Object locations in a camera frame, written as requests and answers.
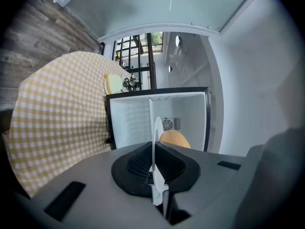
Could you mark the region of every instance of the ceiling light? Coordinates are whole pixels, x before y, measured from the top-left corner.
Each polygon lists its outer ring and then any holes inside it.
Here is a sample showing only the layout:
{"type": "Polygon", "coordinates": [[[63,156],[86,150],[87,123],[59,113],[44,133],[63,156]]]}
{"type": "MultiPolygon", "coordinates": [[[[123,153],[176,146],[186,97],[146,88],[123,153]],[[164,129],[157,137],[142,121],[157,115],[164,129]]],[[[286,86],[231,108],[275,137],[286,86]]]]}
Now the ceiling light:
{"type": "Polygon", "coordinates": [[[182,43],[181,37],[180,37],[180,36],[176,36],[176,46],[177,46],[177,47],[180,46],[181,43],[182,43]]]}

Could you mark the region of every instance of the checkered fabric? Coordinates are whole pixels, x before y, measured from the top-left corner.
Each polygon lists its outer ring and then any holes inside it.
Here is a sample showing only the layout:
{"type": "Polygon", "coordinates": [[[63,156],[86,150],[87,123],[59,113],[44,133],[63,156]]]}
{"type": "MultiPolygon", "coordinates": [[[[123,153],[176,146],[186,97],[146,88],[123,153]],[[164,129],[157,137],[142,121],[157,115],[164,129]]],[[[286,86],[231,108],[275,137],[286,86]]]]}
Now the checkered fabric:
{"type": "Polygon", "coordinates": [[[20,84],[7,153],[30,197],[82,159],[110,151],[104,75],[123,72],[102,55],[73,52],[20,84]]]}

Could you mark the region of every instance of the wooden floor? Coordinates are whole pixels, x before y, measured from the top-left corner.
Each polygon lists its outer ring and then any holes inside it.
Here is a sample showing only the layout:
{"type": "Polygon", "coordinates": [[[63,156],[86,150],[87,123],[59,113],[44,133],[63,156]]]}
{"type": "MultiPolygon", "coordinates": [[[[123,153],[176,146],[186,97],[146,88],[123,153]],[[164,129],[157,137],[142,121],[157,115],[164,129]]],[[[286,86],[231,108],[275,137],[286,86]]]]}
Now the wooden floor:
{"type": "Polygon", "coordinates": [[[0,110],[12,109],[19,84],[74,51],[101,53],[101,46],[65,8],[52,0],[27,0],[0,46],[0,110]]]}

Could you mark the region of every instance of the frosted glass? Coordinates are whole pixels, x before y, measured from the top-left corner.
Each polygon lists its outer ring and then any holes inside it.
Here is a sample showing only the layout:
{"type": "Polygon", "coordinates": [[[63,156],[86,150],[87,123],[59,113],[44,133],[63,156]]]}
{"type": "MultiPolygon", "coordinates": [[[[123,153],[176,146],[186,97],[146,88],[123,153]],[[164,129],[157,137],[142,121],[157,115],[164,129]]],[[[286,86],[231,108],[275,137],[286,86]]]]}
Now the frosted glass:
{"type": "Polygon", "coordinates": [[[67,7],[97,36],[174,22],[219,31],[244,0],[72,0],[67,7]]]}

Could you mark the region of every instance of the mini fridge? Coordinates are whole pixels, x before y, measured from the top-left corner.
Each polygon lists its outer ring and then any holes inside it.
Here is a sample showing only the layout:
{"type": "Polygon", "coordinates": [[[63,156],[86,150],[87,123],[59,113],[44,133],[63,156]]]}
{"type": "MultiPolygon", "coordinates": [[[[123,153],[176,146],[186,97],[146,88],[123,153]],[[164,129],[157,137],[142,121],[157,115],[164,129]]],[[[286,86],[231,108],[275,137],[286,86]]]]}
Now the mini fridge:
{"type": "Polygon", "coordinates": [[[106,111],[112,150],[150,142],[155,119],[177,130],[192,149],[207,151],[211,111],[208,87],[163,88],[111,94],[106,111]]]}

